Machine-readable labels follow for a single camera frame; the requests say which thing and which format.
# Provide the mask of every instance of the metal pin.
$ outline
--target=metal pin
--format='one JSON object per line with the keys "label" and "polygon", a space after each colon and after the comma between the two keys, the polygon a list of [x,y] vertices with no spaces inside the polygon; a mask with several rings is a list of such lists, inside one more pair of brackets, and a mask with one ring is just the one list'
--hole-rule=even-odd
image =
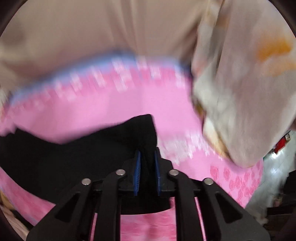
{"label": "metal pin", "polygon": [[179,171],[176,170],[176,169],[172,169],[169,171],[169,174],[172,175],[172,176],[177,176],[179,174]]}
{"label": "metal pin", "polygon": [[123,176],[125,173],[126,173],[126,171],[123,170],[123,169],[118,169],[118,170],[116,171],[116,174],[117,174],[118,176]]}
{"label": "metal pin", "polygon": [[82,183],[83,185],[89,185],[89,184],[91,183],[91,180],[88,179],[88,178],[85,178],[85,179],[83,179],[83,180],[81,181],[81,183]]}
{"label": "metal pin", "polygon": [[214,181],[211,178],[206,178],[206,179],[204,179],[204,183],[207,185],[212,185],[214,183]]}

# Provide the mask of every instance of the orange stain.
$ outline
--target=orange stain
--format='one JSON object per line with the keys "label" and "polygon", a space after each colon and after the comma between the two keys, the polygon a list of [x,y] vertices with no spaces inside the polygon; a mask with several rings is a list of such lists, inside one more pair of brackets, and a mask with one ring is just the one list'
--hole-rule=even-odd
{"label": "orange stain", "polygon": [[280,56],[288,54],[293,48],[293,41],[285,37],[269,38],[263,40],[257,51],[257,58],[264,62],[271,56]]}

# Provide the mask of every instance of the black cloth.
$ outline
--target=black cloth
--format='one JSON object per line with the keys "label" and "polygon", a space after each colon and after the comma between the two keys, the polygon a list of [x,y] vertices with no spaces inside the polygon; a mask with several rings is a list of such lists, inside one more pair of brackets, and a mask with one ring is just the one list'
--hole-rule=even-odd
{"label": "black cloth", "polygon": [[83,178],[103,179],[139,150],[139,192],[155,194],[156,144],[151,115],[134,117],[62,145],[17,129],[14,134],[0,137],[0,167],[28,192],[57,203]]}

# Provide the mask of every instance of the pink fabric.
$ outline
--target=pink fabric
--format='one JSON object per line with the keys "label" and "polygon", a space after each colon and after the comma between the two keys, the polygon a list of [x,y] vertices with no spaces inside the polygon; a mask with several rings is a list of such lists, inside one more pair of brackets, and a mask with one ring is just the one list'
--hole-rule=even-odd
{"label": "pink fabric", "polygon": [[[202,137],[201,122],[190,100],[190,77],[173,66],[162,68],[143,61],[138,61],[137,67],[115,62],[109,74],[92,69],[87,75],[71,75],[68,82],[55,80],[54,85],[7,106],[0,134],[18,127],[61,143],[150,113],[161,155],[171,160],[174,168],[190,178],[213,178],[245,207],[260,183],[263,161],[242,169],[219,157]],[[0,189],[33,225],[54,206],[23,190],[1,168]],[[154,214],[123,215],[122,240],[175,240],[174,212],[171,208]]]}

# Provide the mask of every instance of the beige fabric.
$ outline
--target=beige fabric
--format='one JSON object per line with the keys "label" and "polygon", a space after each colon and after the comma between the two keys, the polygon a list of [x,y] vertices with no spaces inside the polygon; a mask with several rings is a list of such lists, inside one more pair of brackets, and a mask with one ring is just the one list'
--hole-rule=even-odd
{"label": "beige fabric", "polygon": [[0,191],[0,202],[3,204],[3,206],[7,207],[9,210],[15,209],[2,191]]}
{"label": "beige fabric", "polygon": [[6,207],[0,205],[0,209],[4,213],[4,216],[7,218],[10,225],[16,231],[16,233],[23,239],[26,240],[29,230],[23,225],[18,219],[15,218],[13,213]]}
{"label": "beige fabric", "polygon": [[190,63],[205,0],[28,0],[0,37],[0,86],[12,90],[109,50]]}
{"label": "beige fabric", "polygon": [[296,114],[296,39],[268,0],[208,0],[193,93],[232,160],[254,165]]}

